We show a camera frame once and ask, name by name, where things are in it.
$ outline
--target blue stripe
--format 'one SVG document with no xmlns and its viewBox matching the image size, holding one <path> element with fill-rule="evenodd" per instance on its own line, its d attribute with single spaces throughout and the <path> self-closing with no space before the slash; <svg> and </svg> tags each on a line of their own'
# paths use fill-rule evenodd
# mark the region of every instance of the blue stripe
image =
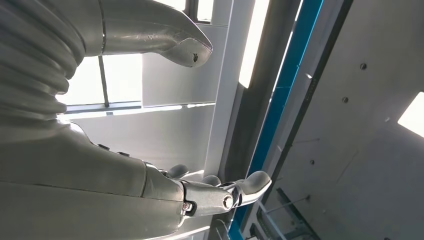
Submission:
<svg viewBox="0 0 424 240">
<path fill-rule="evenodd" d="M 291 36 L 290 46 L 287 50 L 281 72 L 277 80 L 262 133 L 259 136 L 259 141 L 256 146 L 256 151 L 253 155 L 249 175 L 256 171 L 260 171 L 264 166 L 265 159 L 267 158 L 270 150 L 271 142 L 273 141 L 281 115 L 283 114 L 287 100 L 289 99 L 290 92 L 298 74 L 301 62 L 304 58 L 312 30 L 317 22 L 322 4 L 323 0 L 303 1 L 303 6 L 297 19 L 297 26 Z M 240 207 L 235 212 L 234 221 L 232 223 L 234 227 L 232 227 L 232 229 L 237 226 L 237 231 L 230 231 L 230 238 L 232 240 L 243 239 L 238 228 L 240 223 L 243 222 L 247 209 L 248 206 L 244 206 Z"/>
</svg>

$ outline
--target humanoid robot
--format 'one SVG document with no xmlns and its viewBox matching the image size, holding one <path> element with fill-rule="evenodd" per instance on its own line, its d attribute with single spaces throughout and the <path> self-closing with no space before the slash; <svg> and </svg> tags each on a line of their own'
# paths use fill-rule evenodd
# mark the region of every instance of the humanoid robot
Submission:
<svg viewBox="0 0 424 240">
<path fill-rule="evenodd" d="M 0 1 L 0 239 L 149 239 L 185 218 L 253 203 L 262 171 L 221 183 L 93 144 L 57 119 L 86 56 L 153 52 L 203 65 L 212 45 L 184 15 L 152 0 Z"/>
</svg>

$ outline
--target ceiling light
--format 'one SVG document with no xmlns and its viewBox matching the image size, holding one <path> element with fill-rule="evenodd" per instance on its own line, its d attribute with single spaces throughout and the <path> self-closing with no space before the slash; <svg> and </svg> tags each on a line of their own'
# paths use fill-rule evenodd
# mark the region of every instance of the ceiling light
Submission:
<svg viewBox="0 0 424 240">
<path fill-rule="evenodd" d="M 245 88 L 249 88 L 251 82 L 269 3 L 270 0 L 256 0 L 254 3 L 243 61 L 241 62 L 240 75 L 238 77 L 238 82 Z"/>
<path fill-rule="evenodd" d="M 424 138 L 424 92 L 418 93 L 397 123 Z"/>
</svg>

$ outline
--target silver robot hand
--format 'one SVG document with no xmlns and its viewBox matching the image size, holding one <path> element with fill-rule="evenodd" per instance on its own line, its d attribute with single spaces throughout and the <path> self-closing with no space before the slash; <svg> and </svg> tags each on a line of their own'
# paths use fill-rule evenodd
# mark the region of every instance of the silver robot hand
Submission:
<svg viewBox="0 0 424 240">
<path fill-rule="evenodd" d="M 168 172 L 163 170 L 161 172 L 169 178 L 179 179 L 182 183 L 183 214 L 189 217 L 222 214 L 254 203 L 272 182 L 264 171 L 256 171 L 246 179 L 226 183 L 221 183 L 214 175 L 205 177 L 201 182 L 181 180 L 190 173 L 183 164 L 174 166 Z"/>
</svg>

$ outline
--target scratch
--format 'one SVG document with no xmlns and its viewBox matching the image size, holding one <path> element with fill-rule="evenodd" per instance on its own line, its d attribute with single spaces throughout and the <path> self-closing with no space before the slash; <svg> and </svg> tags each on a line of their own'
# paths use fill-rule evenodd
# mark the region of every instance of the scratch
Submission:
<svg viewBox="0 0 424 240">
<path fill-rule="evenodd" d="M 300 140 L 300 141 L 293 142 L 292 145 L 295 145 L 295 144 L 304 144 L 304 143 L 311 143 L 311 142 L 319 142 L 320 140 L 321 140 L 321 138 L 319 138 L 319 137 L 313 138 L 313 139 L 309 139 L 309 140 Z"/>
<path fill-rule="evenodd" d="M 340 174 L 340 176 L 338 176 L 336 183 L 339 183 L 340 179 L 345 174 L 346 169 L 348 169 L 348 167 L 351 165 L 351 163 L 354 161 L 354 159 L 358 156 L 358 154 L 359 154 L 359 150 L 355 149 L 355 152 L 353 153 L 352 158 L 347 163 L 347 165 L 343 168 L 343 171 L 341 171 L 341 174 Z"/>
</svg>

